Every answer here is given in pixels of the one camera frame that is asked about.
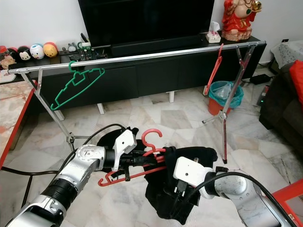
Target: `plastic bag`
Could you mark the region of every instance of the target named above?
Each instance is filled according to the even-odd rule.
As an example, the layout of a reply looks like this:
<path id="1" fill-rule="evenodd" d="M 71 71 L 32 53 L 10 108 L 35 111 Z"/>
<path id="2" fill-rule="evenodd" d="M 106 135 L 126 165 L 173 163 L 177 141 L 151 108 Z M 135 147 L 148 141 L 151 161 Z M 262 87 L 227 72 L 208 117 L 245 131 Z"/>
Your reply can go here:
<path id="1" fill-rule="evenodd" d="M 233 83 L 229 81 L 217 81 L 212 83 L 209 89 L 209 97 L 214 99 L 218 104 L 220 104 L 220 106 L 224 106 L 227 99 L 217 95 L 216 91 L 219 91 L 227 84 L 230 84 L 231 87 L 233 86 Z M 238 86 L 236 93 L 232 98 L 230 108 L 236 108 L 237 106 L 240 106 L 243 96 L 244 96 L 243 90 L 240 86 Z"/>
<path id="2" fill-rule="evenodd" d="M 231 90 L 232 90 L 232 85 L 225 84 L 223 87 L 216 88 L 213 91 L 217 96 L 220 96 L 223 99 L 227 99 Z"/>

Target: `tv screen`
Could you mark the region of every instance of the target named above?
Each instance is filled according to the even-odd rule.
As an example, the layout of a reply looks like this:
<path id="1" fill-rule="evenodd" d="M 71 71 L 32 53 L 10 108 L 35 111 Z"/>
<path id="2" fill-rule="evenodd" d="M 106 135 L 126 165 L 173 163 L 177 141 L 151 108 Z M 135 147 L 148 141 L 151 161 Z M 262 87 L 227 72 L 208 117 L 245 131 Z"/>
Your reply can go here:
<path id="1" fill-rule="evenodd" d="M 208 31 L 214 0 L 78 0 L 92 47 Z"/>

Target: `green hanger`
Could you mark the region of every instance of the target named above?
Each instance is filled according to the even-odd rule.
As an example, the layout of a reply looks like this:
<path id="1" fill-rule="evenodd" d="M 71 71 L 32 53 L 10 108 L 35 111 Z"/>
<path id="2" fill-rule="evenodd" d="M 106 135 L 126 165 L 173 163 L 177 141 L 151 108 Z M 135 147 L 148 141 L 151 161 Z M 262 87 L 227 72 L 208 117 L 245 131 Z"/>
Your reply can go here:
<path id="1" fill-rule="evenodd" d="M 78 72 L 78 71 L 76 71 L 76 70 L 72 70 L 71 69 L 71 64 L 73 64 L 73 63 L 75 63 L 75 61 L 71 61 L 70 63 L 69 63 L 69 65 L 68 65 L 68 68 L 69 68 L 69 70 L 71 71 L 71 72 L 73 72 L 74 73 L 74 76 L 73 76 L 73 78 L 70 80 L 70 81 L 68 81 L 67 82 L 67 84 L 65 85 L 65 88 L 64 89 L 62 89 L 59 93 L 58 93 L 58 95 L 57 95 L 57 97 L 55 98 L 55 102 L 57 103 L 57 107 L 53 107 L 53 104 L 51 105 L 51 110 L 57 110 L 59 107 L 61 107 L 61 106 L 63 106 L 64 104 L 66 104 L 66 103 L 68 103 L 69 101 L 71 101 L 71 100 L 73 100 L 75 97 L 77 97 L 77 96 L 79 96 L 80 94 L 82 94 L 87 88 L 89 88 L 90 86 L 92 86 L 104 73 L 105 73 L 105 70 L 104 69 L 92 69 L 92 70 L 86 70 L 86 71 L 84 71 L 84 72 Z M 71 98 L 69 98 L 68 100 L 66 100 L 65 102 L 63 102 L 63 103 L 59 103 L 58 102 L 58 98 L 60 97 L 60 95 L 64 92 L 64 91 L 66 91 L 67 90 L 67 88 L 68 88 L 68 86 L 69 86 L 69 84 L 70 83 L 72 83 L 73 85 L 74 85 L 74 87 L 75 86 L 77 86 L 77 85 L 79 85 L 80 83 L 82 83 L 83 81 L 85 81 L 86 79 L 88 79 L 87 78 L 87 75 L 86 75 L 86 73 L 91 73 L 91 72 L 94 72 L 94 71 L 99 71 L 100 72 L 100 75 L 93 81 L 93 82 L 91 82 L 86 88 L 84 88 L 82 91 L 80 91 L 79 93 L 77 93 L 77 94 L 75 94 L 73 97 L 71 97 Z M 77 82 L 77 83 L 75 83 L 75 79 L 76 79 L 76 75 L 77 74 L 79 74 L 79 75 L 82 75 L 83 76 L 83 79 L 81 79 L 79 82 Z"/>

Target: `red bucket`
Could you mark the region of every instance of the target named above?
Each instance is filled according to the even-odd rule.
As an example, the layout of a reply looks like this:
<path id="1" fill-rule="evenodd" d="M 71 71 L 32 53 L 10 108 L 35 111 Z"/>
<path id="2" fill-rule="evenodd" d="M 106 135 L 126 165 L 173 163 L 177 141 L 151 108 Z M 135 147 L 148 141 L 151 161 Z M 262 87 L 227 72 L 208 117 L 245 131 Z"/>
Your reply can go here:
<path id="1" fill-rule="evenodd" d="M 214 99 L 209 98 L 208 103 L 208 112 L 210 112 L 213 116 L 217 115 L 220 110 L 223 109 L 223 106 L 218 104 Z M 226 115 L 231 111 L 231 108 L 228 108 Z"/>

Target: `clothes drying rack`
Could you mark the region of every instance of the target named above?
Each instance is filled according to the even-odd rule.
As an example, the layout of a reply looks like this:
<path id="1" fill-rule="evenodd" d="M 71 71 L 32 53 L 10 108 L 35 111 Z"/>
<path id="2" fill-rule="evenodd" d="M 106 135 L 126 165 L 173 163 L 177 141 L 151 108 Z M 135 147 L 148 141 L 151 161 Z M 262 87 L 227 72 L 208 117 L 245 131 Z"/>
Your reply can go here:
<path id="1" fill-rule="evenodd" d="M 250 56 L 252 55 L 254 48 L 258 45 L 264 45 L 265 43 L 266 43 L 265 41 L 257 41 L 257 42 L 246 42 L 246 43 L 239 43 L 239 44 L 224 45 L 222 50 L 235 49 L 237 51 L 237 54 L 239 57 L 239 62 L 241 65 L 241 68 L 239 70 L 238 76 L 236 78 L 236 82 L 234 83 L 234 87 L 231 91 L 230 96 L 234 95 L 235 87 L 238 86 L 240 83 L 240 80 L 244 74 L 246 66 L 249 63 Z M 246 53 L 246 57 L 244 58 L 244 61 L 243 61 L 241 58 L 241 54 L 240 54 L 240 48 L 245 48 L 245 47 L 248 47 L 248 50 Z M 97 65 L 97 64 L 118 63 L 118 62 L 125 62 L 125 61 L 139 61 L 139 60 L 146 60 L 146 59 L 166 58 L 166 57 L 173 57 L 173 56 L 180 56 L 180 55 L 189 55 L 189 54 L 195 54 L 195 53 L 218 51 L 219 49 L 220 49 L 220 45 L 180 50 L 180 51 L 135 55 L 135 56 L 128 56 L 128 57 L 100 59 L 100 60 L 92 60 L 92 61 L 80 61 L 80 62 L 72 63 L 71 67 L 81 67 L 81 66 Z M 13 70 L 8 70 L 8 73 L 9 74 L 20 74 L 22 76 L 22 78 L 24 79 L 24 81 L 26 81 L 33 88 L 34 94 L 36 95 L 38 100 L 41 102 L 41 104 L 44 106 L 44 108 L 47 110 L 47 112 L 50 114 L 50 116 L 53 118 L 53 120 L 60 127 L 63 134 L 66 136 L 66 142 L 69 144 L 71 150 L 73 150 L 72 147 L 73 147 L 73 143 L 74 143 L 75 139 L 86 139 L 86 138 L 88 138 L 88 136 L 77 136 L 77 135 L 74 135 L 72 132 L 69 132 L 66 129 L 66 127 L 64 126 L 64 124 L 60 121 L 58 116 L 55 114 L 55 112 L 53 110 L 51 110 L 50 105 L 48 104 L 46 99 L 43 97 L 43 95 L 40 93 L 40 90 L 42 87 L 43 72 L 45 70 L 55 70 L 55 69 L 61 69 L 61 68 L 67 68 L 67 67 L 69 67 L 69 63 L 62 63 L 62 64 L 54 64 L 54 65 L 44 65 L 44 66 L 34 66 L 34 67 L 13 69 Z M 33 81 L 27 75 L 28 73 L 33 72 L 33 71 L 38 71 L 37 85 L 35 85 L 33 83 Z M 230 100 L 228 99 L 225 107 L 229 106 L 230 102 L 231 102 L 231 99 Z M 223 122 L 223 156 L 224 156 L 223 159 L 227 161 L 227 157 L 226 157 L 226 118 L 227 117 L 225 114 L 227 111 L 227 108 L 225 108 L 225 107 L 224 107 L 223 111 L 219 114 L 219 116 Z"/>

